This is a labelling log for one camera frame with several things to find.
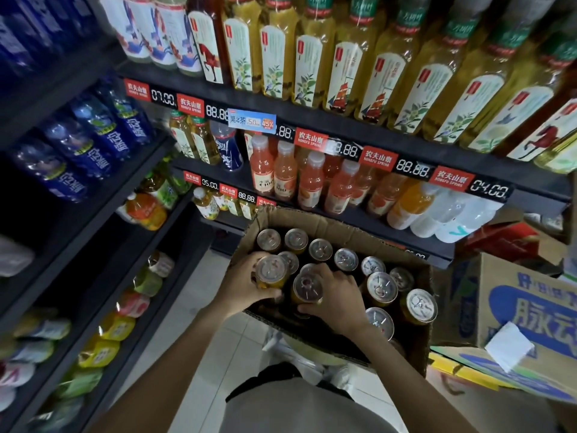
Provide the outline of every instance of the can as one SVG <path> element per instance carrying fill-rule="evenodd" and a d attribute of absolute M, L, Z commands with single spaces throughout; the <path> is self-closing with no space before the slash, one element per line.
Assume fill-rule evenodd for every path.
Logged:
<path fill-rule="evenodd" d="M 361 271 L 364 276 L 369 276 L 375 272 L 386 272 L 385 263 L 377 257 L 365 257 L 361 262 Z"/>
<path fill-rule="evenodd" d="M 403 358 L 407 358 L 407 351 L 405 351 L 403 345 L 401 345 L 397 339 L 391 339 L 389 342 L 399 352 L 399 354 L 403 356 Z"/>
<path fill-rule="evenodd" d="M 293 228 L 285 234 L 285 246 L 296 255 L 305 252 L 309 244 L 309 236 L 302 229 Z"/>
<path fill-rule="evenodd" d="M 411 290 L 415 285 L 413 274 L 404 267 L 395 267 L 394 269 L 391 269 L 389 275 L 396 281 L 397 288 L 401 293 Z"/>
<path fill-rule="evenodd" d="M 327 262 L 332 257 L 332 245 L 323 238 L 310 242 L 309 254 L 317 263 Z"/>
<path fill-rule="evenodd" d="M 401 298 L 400 306 L 409 322 L 427 325 L 437 317 L 437 301 L 423 289 L 413 289 Z"/>
<path fill-rule="evenodd" d="M 302 274 L 307 274 L 309 273 L 312 269 L 314 269 L 316 266 L 316 264 L 314 263 L 308 263 L 305 264 L 303 267 L 301 267 L 301 271 L 299 272 L 301 275 Z"/>
<path fill-rule="evenodd" d="M 216 147 L 222 158 L 222 163 L 229 171 L 235 171 L 242 167 L 243 160 L 241 151 L 238 149 L 237 141 L 235 139 L 237 131 L 225 137 L 215 137 Z"/>
<path fill-rule="evenodd" d="M 288 274 L 295 274 L 298 270 L 298 257 L 289 250 L 284 250 L 279 253 L 280 257 L 283 257 L 288 264 Z"/>
<path fill-rule="evenodd" d="M 342 247 L 335 252 L 335 264 L 343 272 L 352 272 L 359 264 L 359 257 L 353 250 Z"/>
<path fill-rule="evenodd" d="M 256 236 L 256 244 L 265 252 L 275 253 L 280 249 L 280 234 L 274 229 L 263 229 Z"/>
<path fill-rule="evenodd" d="M 318 275 L 298 274 L 292 282 L 290 297 L 293 304 L 318 304 L 322 300 L 322 284 Z"/>
<path fill-rule="evenodd" d="M 283 257 L 269 255 L 256 264 L 257 286 L 261 289 L 282 289 L 289 274 L 289 265 Z"/>
<path fill-rule="evenodd" d="M 371 325 L 381 330 L 385 339 L 390 341 L 395 333 L 395 324 L 389 313 L 380 307 L 371 307 L 366 309 L 365 314 Z"/>
<path fill-rule="evenodd" d="M 365 285 L 371 302 L 379 307 L 388 306 L 399 294 L 395 280 L 385 272 L 371 274 Z"/>

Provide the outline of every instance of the hand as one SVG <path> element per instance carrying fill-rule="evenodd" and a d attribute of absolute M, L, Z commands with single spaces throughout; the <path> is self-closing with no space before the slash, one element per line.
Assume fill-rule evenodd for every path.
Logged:
<path fill-rule="evenodd" d="M 256 263 L 267 255 L 267 252 L 253 252 L 228 268 L 211 302 L 211 306 L 224 313 L 224 318 L 243 311 L 261 299 L 282 295 L 280 289 L 259 289 L 252 280 Z"/>
<path fill-rule="evenodd" d="M 365 315 L 361 291 L 352 275 L 331 272 L 325 263 L 316 265 L 311 272 L 321 278 L 322 301 L 320 304 L 301 304 L 299 312 L 321 318 L 333 331 L 349 339 L 358 330 L 371 325 Z"/>

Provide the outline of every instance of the blue bottle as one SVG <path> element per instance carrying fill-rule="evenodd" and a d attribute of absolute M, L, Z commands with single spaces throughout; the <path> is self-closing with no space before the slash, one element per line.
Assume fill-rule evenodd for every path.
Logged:
<path fill-rule="evenodd" d="M 89 177 L 104 179 L 112 173 L 111 155 L 90 139 L 80 123 L 57 114 L 39 125 L 49 142 Z"/>
<path fill-rule="evenodd" d="M 95 96 L 86 92 L 80 94 L 70 101 L 70 109 L 115 158 L 123 160 L 130 157 L 136 147 L 131 136 Z"/>
<path fill-rule="evenodd" d="M 72 202 L 80 202 L 88 195 L 87 178 L 48 144 L 24 137 L 9 149 L 8 155 L 16 166 L 36 177 L 54 195 Z"/>
<path fill-rule="evenodd" d="M 241 168 L 243 160 L 235 138 L 237 130 L 213 120 L 210 120 L 210 126 L 224 166 L 230 171 Z"/>
<path fill-rule="evenodd" d="M 119 118 L 120 122 L 138 144 L 148 144 L 154 137 L 154 129 L 146 113 L 123 89 L 115 86 L 111 77 L 98 82 L 95 92 L 102 102 Z"/>
<path fill-rule="evenodd" d="M 24 44 L 35 62 L 41 67 L 48 66 L 56 54 L 56 48 L 50 36 L 40 35 L 14 0 L 0 0 L 0 15 L 6 26 Z"/>
<path fill-rule="evenodd" d="M 36 31 L 52 41 L 56 51 L 63 55 L 78 46 L 78 37 L 70 27 L 62 10 L 54 12 L 47 0 L 14 0 Z"/>
<path fill-rule="evenodd" d="M 33 74 L 38 65 L 17 34 L 18 30 L 12 31 L 0 15 L 0 55 L 18 77 L 24 78 Z"/>

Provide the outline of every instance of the person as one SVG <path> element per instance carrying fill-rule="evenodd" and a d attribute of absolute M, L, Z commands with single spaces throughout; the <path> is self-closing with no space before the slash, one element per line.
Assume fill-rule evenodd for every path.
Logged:
<path fill-rule="evenodd" d="M 229 267 L 212 302 L 93 424 L 90 433 L 169 430 L 198 364 L 224 320 L 256 301 L 281 295 L 278 289 L 258 289 L 254 282 L 256 263 L 266 255 L 255 252 Z M 332 272 L 326 264 L 317 265 L 314 272 L 321 278 L 322 301 L 300 305 L 299 312 L 319 317 L 357 345 L 377 372 L 409 433 L 476 433 L 366 319 L 352 276 Z M 270 368 L 275 366 L 261 371 L 258 378 Z M 298 376 L 285 378 L 264 380 L 259 386 L 246 386 L 247 382 L 236 389 L 227 399 L 220 433 L 395 433 L 386 420 L 352 399 L 312 386 Z"/>

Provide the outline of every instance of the bottle label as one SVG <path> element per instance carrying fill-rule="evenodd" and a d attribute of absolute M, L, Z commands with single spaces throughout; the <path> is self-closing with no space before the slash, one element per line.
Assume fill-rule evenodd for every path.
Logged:
<path fill-rule="evenodd" d="M 235 216 L 240 215 L 237 209 L 237 205 L 234 203 L 234 200 L 226 198 L 224 202 L 226 203 L 226 206 L 228 207 L 228 210 L 231 212 L 231 214 L 234 214 Z"/>
<path fill-rule="evenodd" d="M 299 36 L 297 39 L 294 100 L 301 105 L 313 106 L 321 55 L 322 43 L 320 39 L 309 35 Z"/>
<path fill-rule="evenodd" d="M 553 90 L 547 86 L 523 88 L 487 124 L 469 148 L 482 153 L 491 152 L 551 97 Z"/>
<path fill-rule="evenodd" d="M 316 191 L 310 191 L 303 187 L 298 189 L 298 204 L 301 207 L 314 208 L 321 199 L 322 188 Z"/>
<path fill-rule="evenodd" d="M 307 0 L 307 12 L 316 18 L 326 18 L 331 14 L 332 0 Z"/>
<path fill-rule="evenodd" d="M 266 0 L 267 7 L 272 9 L 288 9 L 291 7 L 291 0 Z"/>
<path fill-rule="evenodd" d="M 577 99 L 571 99 L 550 116 L 529 137 L 525 138 L 509 154 L 508 158 L 530 161 L 557 140 L 577 129 Z"/>
<path fill-rule="evenodd" d="M 228 205 L 226 204 L 226 197 L 223 194 L 220 194 L 220 196 L 217 194 L 213 194 L 212 198 L 216 202 L 219 210 L 228 211 Z"/>
<path fill-rule="evenodd" d="M 219 208 L 212 197 L 211 202 L 207 206 L 201 207 L 200 205 L 196 205 L 196 207 L 205 219 L 214 220 L 218 216 Z"/>
<path fill-rule="evenodd" d="M 453 144 L 504 83 L 503 78 L 495 74 L 485 74 L 473 79 L 441 124 L 434 140 Z"/>
<path fill-rule="evenodd" d="M 336 45 L 326 109 L 345 111 L 361 58 L 362 50 L 358 44 L 338 43 Z"/>
<path fill-rule="evenodd" d="M 150 57 L 148 47 L 144 44 L 140 30 L 134 24 L 134 19 L 126 14 L 124 0 L 99 1 L 126 55 L 139 59 Z"/>
<path fill-rule="evenodd" d="M 70 321 L 67 319 L 43 320 L 36 329 L 28 334 L 29 337 L 41 339 L 60 340 L 70 331 Z"/>
<path fill-rule="evenodd" d="M 539 58 L 550 67 L 561 70 L 577 57 L 575 38 L 564 32 L 555 32 L 539 48 Z"/>
<path fill-rule="evenodd" d="M 405 133 L 415 132 L 452 76 L 453 72 L 446 65 L 433 63 L 422 67 L 395 121 L 395 129 Z"/>
<path fill-rule="evenodd" d="M 377 12 L 379 0 L 351 0 L 351 19 L 357 24 L 369 24 Z"/>
<path fill-rule="evenodd" d="M 186 16 L 184 5 L 166 5 L 156 2 L 156 7 L 166 27 L 178 68 L 187 72 L 202 71 L 192 36 L 191 21 Z"/>
<path fill-rule="evenodd" d="M 203 162 L 206 162 L 206 164 L 210 164 L 211 162 L 208 159 L 208 152 L 206 151 L 206 146 L 204 144 L 203 138 L 196 133 L 193 133 L 192 136 L 194 138 L 194 145 L 196 146 L 198 156 L 200 156 L 200 159 Z"/>
<path fill-rule="evenodd" d="M 170 185 L 169 180 L 164 180 L 160 188 L 148 194 L 156 197 L 156 200 L 168 210 L 172 210 L 178 199 L 178 194 L 174 188 L 172 188 L 172 185 Z"/>
<path fill-rule="evenodd" d="M 350 196 L 339 197 L 332 193 L 328 193 L 327 200 L 325 202 L 325 210 L 332 212 L 333 214 L 341 214 L 347 208 L 347 204 L 349 203 L 350 198 Z"/>
<path fill-rule="evenodd" d="M 427 14 L 427 8 L 405 9 L 399 7 L 395 20 L 395 30 L 404 35 L 414 35 L 421 30 L 421 24 Z"/>
<path fill-rule="evenodd" d="M 351 196 L 351 200 L 349 201 L 349 203 L 351 205 L 360 205 L 366 195 L 369 193 L 370 188 L 354 188 L 353 189 L 353 195 Z"/>
<path fill-rule="evenodd" d="M 456 47 L 462 47 L 475 31 L 479 20 L 455 21 L 449 20 L 445 25 L 443 42 Z"/>
<path fill-rule="evenodd" d="M 12 355 L 12 361 L 27 363 L 42 363 L 54 352 L 54 345 L 44 342 L 23 342 Z"/>
<path fill-rule="evenodd" d="M 151 58 L 161 65 L 175 63 L 174 55 L 166 36 L 166 28 L 152 0 L 126 0 L 129 13 L 151 52 Z"/>
<path fill-rule="evenodd" d="M 395 203 L 394 200 L 385 199 L 383 196 L 380 196 L 377 193 L 375 193 L 369 199 L 369 203 L 366 206 L 366 210 L 380 217 L 386 214 L 392 208 L 394 203 Z"/>
<path fill-rule="evenodd" d="M 156 264 L 149 266 L 148 269 L 152 273 L 162 278 L 166 278 L 170 275 L 171 270 L 174 268 L 174 260 L 164 252 L 159 252 L 158 254 L 158 261 Z"/>
<path fill-rule="evenodd" d="M 405 60 L 396 53 L 377 56 L 361 105 L 360 115 L 363 120 L 372 123 L 379 121 L 405 65 Z"/>
<path fill-rule="evenodd" d="M 389 214 L 386 215 L 386 221 L 392 228 L 406 229 L 421 215 L 422 213 L 413 214 L 412 212 L 405 211 L 399 204 L 395 204 L 392 210 L 389 211 Z"/>
<path fill-rule="evenodd" d="M 198 159 L 197 155 L 194 154 L 191 145 L 188 142 L 188 138 L 184 130 L 178 129 L 177 127 L 171 127 L 170 132 L 175 140 L 177 140 L 177 145 L 180 147 L 180 151 L 187 158 Z"/>
<path fill-rule="evenodd" d="M 250 209 L 250 205 L 248 203 L 246 204 L 241 204 L 241 210 L 242 210 L 242 215 L 249 220 L 253 219 L 253 213 L 252 210 Z"/>
<path fill-rule="evenodd" d="M 253 174 L 253 183 L 255 184 L 255 189 L 261 193 L 268 193 L 271 192 L 272 189 L 275 187 L 275 181 L 273 178 L 273 172 L 258 174 L 252 172 Z"/>
<path fill-rule="evenodd" d="M 275 176 L 275 194 L 278 197 L 291 198 L 297 188 L 297 177 L 283 180 Z"/>
<path fill-rule="evenodd" d="M 444 223 L 441 223 L 434 218 L 424 215 L 417 222 L 411 225 L 411 231 L 417 237 L 427 238 L 439 230 Z"/>
<path fill-rule="evenodd" d="M 190 12 L 188 17 L 191 21 L 192 34 L 198 48 L 198 56 L 204 70 L 204 77 L 214 84 L 222 84 L 220 56 L 216 45 L 212 18 L 206 13 L 198 11 Z"/>
<path fill-rule="evenodd" d="M 285 69 L 285 34 L 274 26 L 264 26 L 260 29 L 260 43 L 263 50 L 264 95 L 281 99 Z"/>
<path fill-rule="evenodd" d="M 229 18 L 224 22 L 224 34 L 234 87 L 252 91 L 249 26 L 244 21 Z"/>
<path fill-rule="evenodd" d="M 250 157 L 252 156 L 252 135 L 246 133 L 246 131 L 245 131 L 245 143 L 246 143 L 246 152 L 249 156 L 250 161 Z"/>
<path fill-rule="evenodd" d="M 506 22 L 500 22 L 489 35 L 487 49 L 495 56 L 510 57 L 525 42 L 530 27 L 511 28 Z"/>

